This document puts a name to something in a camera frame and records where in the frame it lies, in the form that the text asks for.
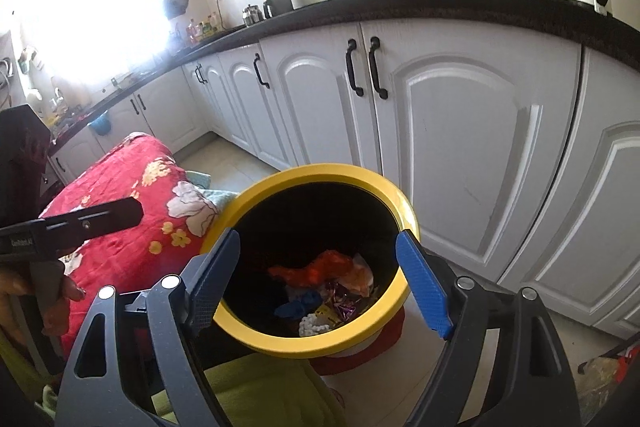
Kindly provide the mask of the green sleeved left forearm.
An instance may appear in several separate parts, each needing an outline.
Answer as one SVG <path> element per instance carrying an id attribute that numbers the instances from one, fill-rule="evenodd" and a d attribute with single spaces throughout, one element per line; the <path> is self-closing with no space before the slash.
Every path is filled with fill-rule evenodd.
<path id="1" fill-rule="evenodd" d="M 35 369 L 28 350 L 1 327 L 1 360 L 20 388 L 22 396 L 32 403 L 40 416 L 55 421 L 61 375 L 43 377 Z"/>

